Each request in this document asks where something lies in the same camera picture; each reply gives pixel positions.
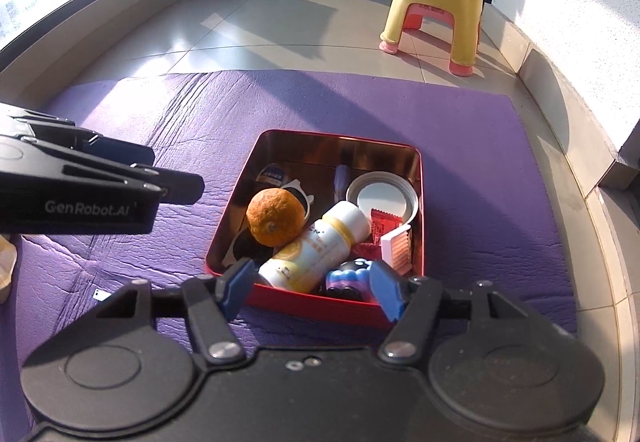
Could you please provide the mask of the person hand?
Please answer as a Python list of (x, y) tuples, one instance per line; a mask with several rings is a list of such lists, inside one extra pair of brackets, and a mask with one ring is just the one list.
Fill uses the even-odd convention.
[(3, 235), (0, 236), (0, 303), (9, 299), (13, 271), (17, 262), (17, 249)]

